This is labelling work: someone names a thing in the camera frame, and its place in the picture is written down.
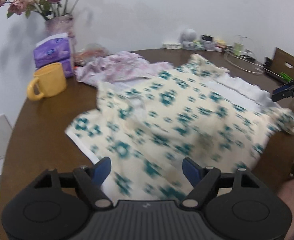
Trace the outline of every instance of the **flower vase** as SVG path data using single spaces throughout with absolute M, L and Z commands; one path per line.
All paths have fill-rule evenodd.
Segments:
M 72 15 L 58 16 L 46 21 L 45 24 L 48 36 L 60 33 L 68 33 L 68 37 L 70 38 L 71 45 L 74 49 L 77 41 L 74 33 L 74 20 Z

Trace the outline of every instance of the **wooden table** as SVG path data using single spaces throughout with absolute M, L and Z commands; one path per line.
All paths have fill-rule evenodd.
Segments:
M 151 63 L 172 62 L 175 66 L 188 61 L 193 52 L 186 50 L 151 49 L 136 51 Z M 264 75 L 245 73 L 227 63 L 218 52 L 202 51 L 201 55 L 217 66 L 231 70 L 231 75 L 243 78 L 271 92 L 278 85 Z M 10 139 L 3 167 L 0 191 L 0 214 L 4 206 L 45 169 L 57 168 L 58 172 L 70 172 L 80 165 L 91 165 L 76 145 L 65 135 L 70 122 L 83 111 L 96 108 L 94 87 L 67 81 L 63 93 L 38 102 L 26 100 Z M 280 102 L 286 107 L 289 100 Z M 277 188 L 288 174 L 294 156 L 294 136 L 277 133 L 271 138 L 263 157 L 255 168 L 255 174 L 270 187 Z M 7 240 L 0 221 L 0 239 Z

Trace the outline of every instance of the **patterned towel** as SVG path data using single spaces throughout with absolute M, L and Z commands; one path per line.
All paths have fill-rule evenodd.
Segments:
M 294 131 L 289 109 L 250 112 L 203 83 L 220 74 L 206 61 L 205 68 L 188 63 L 162 71 L 122 94 L 100 86 L 99 109 L 80 114 L 66 133 L 94 163 L 111 158 L 104 191 L 114 202 L 181 200 L 191 190 L 181 168 L 185 157 L 222 172 L 253 168 L 269 136 Z

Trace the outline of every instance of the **yellow mug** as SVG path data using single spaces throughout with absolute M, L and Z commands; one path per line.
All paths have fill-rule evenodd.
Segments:
M 27 87 L 27 96 L 32 101 L 49 98 L 63 92 L 67 87 L 66 78 L 61 63 L 52 63 L 34 73 L 34 79 Z

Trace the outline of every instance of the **purple tissue package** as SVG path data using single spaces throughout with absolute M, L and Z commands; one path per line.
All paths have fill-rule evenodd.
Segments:
M 74 75 L 71 44 L 67 33 L 50 36 L 36 46 L 34 49 L 36 69 L 60 62 L 66 78 Z

